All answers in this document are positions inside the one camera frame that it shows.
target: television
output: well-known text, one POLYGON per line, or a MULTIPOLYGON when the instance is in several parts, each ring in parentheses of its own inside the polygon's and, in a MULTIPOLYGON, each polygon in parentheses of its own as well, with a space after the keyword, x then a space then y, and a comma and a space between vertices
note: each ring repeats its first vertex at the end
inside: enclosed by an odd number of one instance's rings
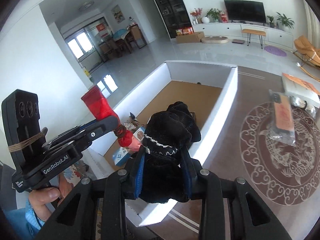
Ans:
POLYGON ((266 23, 262 2, 225 0, 229 20, 266 23))

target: purple mat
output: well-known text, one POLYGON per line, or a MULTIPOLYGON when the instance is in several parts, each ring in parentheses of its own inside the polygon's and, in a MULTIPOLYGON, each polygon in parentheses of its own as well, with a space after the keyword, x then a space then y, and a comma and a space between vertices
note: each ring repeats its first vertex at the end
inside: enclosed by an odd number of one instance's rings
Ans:
POLYGON ((286 57, 287 56, 287 53, 285 53, 282 49, 279 49, 277 47, 274 47, 274 46, 265 46, 264 47, 264 50, 273 54, 273 55, 277 55, 277 56, 280 56, 280 57, 286 57))

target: white cabinet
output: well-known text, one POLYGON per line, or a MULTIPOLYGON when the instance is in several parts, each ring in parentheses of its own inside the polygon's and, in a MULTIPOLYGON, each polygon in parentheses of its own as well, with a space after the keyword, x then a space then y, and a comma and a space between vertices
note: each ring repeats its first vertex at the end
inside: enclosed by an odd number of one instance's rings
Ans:
MULTIPOLYGON (((195 32, 204 32, 205 36, 227 36, 230 39, 241 39, 247 41, 247 34, 242 33, 243 29, 252 29, 266 32, 263 43, 283 49, 293 48, 293 35, 279 29, 268 26, 240 24, 240 23, 207 23, 193 25, 195 32)), ((252 35, 252 42, 260 42, 257 35, 252 35)))
POLYGON ((268 29, 268 41, 293 48, 293 35, 277 29, 268 29))

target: beige curtain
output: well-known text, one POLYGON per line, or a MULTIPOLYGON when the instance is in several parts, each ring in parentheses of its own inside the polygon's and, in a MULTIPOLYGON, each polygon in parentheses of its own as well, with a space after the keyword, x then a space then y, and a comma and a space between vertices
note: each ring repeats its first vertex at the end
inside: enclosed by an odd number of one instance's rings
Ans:
POLYGON ((308 3, 303 0, 308 22, 308 40, 316 48, 320 48, 320 22, 308 3))

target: silver bolt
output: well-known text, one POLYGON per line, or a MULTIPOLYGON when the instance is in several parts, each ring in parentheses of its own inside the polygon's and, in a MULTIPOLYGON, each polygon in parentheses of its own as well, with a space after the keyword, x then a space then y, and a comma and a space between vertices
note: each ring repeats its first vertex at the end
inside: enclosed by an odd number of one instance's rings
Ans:
POLYGON ((81 179, 81 184, 86 185, 90 183, 90 178, 83 178, 81 179))
POLYGON ((121 169, 118 171, 118 175, 120 175, 120 176, 124 176, 126 174, 127 174, 127 170, 125 170, 125 169, 121 169))
POLYGON ((245 183, 245 179, 242 178, 242 177, 238 177, 238 178, 236 179, 236 181, 237 181, 239 184, 242 184, 242 185, 245 183))
POLYGON ((202 169, 202 170, 200 171, 200 174, 201 174, 201 175, 204 175, 204 176, 207 176, 207 175, 209 175, 209 171, 208 171, 207 169, 202 169))

